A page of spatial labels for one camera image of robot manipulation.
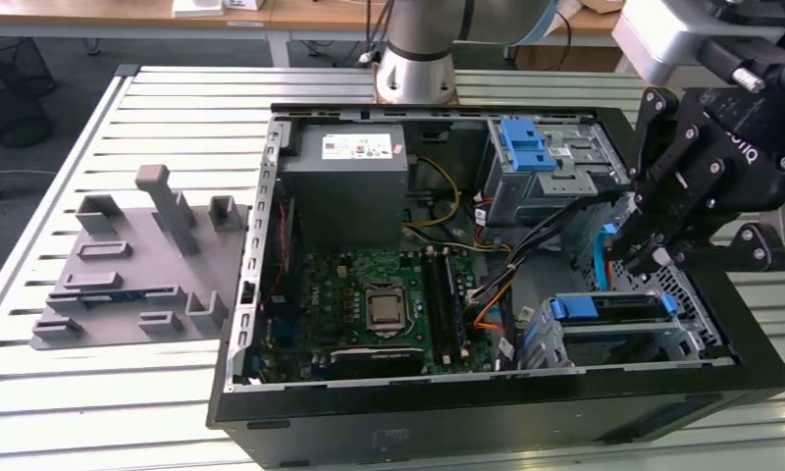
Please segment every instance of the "slotted aluminum table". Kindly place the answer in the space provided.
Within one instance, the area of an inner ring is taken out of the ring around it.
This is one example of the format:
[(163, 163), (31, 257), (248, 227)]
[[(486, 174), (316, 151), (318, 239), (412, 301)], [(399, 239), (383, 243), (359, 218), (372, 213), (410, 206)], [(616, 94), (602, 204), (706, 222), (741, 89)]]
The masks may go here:
[[(636, 119), (643, 83), (588, 74), (460, 72), (464, 104), (619, 107)], [(0, 273), (0, 470), (256, 469), (204, 426), (219, 341), (62, 351), (30, 347), (64, 256), (80, 230), (72, 212), (94, 193), (144, 206), (135, 172), (174, 170), (192, 205), (214, 194), (252, 204), (272, 102), (367, 103), (367, 72), (144, 67), (116, 77)], [(785, 274), (738, 275), (755, 316), (785, 360)], [(446, 469), (785, 469), (785, 393), (647, 444), (398, 463)]]

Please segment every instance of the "mesh wastebasket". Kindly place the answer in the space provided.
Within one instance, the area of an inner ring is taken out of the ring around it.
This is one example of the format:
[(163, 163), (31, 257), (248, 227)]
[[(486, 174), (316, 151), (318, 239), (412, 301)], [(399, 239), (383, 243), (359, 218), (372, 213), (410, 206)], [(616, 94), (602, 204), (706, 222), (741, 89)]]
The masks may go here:
[(10, 88), (0, 79), (0, 143), (28, 147), (52, 134), (52, 122), (40, 103)]
[(0, 36), (0, 79), (30, 98), (55, 89), (55, 79), (31, 37)]

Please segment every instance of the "3d printed holder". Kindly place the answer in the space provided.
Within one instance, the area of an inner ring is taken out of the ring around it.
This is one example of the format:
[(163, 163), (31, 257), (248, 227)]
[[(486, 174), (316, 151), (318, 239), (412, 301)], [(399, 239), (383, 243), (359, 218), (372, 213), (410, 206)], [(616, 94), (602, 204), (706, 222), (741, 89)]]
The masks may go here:
[(88, 196), (84, 227), (34, 328), (36, 349), (218, 339), (235, 304), (248, 207), (215, 196), (190, 208), (170, 169), (144, 165), (136, 186), (156, 209)]

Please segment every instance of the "floor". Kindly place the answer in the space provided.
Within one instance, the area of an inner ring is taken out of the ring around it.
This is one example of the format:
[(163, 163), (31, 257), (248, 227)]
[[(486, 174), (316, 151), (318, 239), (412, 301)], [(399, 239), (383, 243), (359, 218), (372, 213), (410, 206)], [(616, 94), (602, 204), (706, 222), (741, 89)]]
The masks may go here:
[[(59, 170), (120, 64), (271, 66), (264, 41), (106, 39), (103, 53), (98, 56), (86, 53), (79, 39), (43, 38), (36, 42), (59, 83), (58, 89), (42, 100), (55, 124), (55, 133), (47, 142), (28, 149), (0, 146), (0, 171)], [(307, 46), (294, 42), (292, 64), (295, 67), (332, 67), (336, 62), (339, 67), (352, 67), (354, 59), (344, 58), (354, 45), (336, 42), (328, 47), (318, 47), (322, 54), (311, 57)], [(459, 69), (514, 69), (512, 63), (503, 59), (500, 46), (460, 45), (455, 50), (455, 61)], [(0, 268), (51, 180), (52, 176), (47, 174), (0, 174)]]

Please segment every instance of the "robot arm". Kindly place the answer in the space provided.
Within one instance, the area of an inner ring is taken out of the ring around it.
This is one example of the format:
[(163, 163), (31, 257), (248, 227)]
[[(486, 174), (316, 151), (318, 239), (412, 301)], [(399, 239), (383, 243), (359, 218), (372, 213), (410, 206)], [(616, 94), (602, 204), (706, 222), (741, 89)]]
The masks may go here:
[(388, 103), (447, 103), (455, 97), (456, 40), (524, 44), (547, 32), (556, 0), (394, 0), (388, 50), (376, 89)]
[[(681, 29), (666, 31), (666, 47), (635, 27), (644, 25), (639, 15), (648, 4), (655, 14), (679, 20), (662, 22)], [(726, 82), (723, 88), (689, 88), (682, 100), (660, 88), (644, 93), (628, 157), (636, 209), (611, 253), (636, 274), (674, 263), (785, 270), (785, 0), (746, 4), (632, 1), (616, 28), (644, 78)], [(755, 7), (762, 15), (750, 16)], [(719, 229), (747, 212), (763, 213), (759, 222), (741, 227), (729, 246), (714, 245)]]

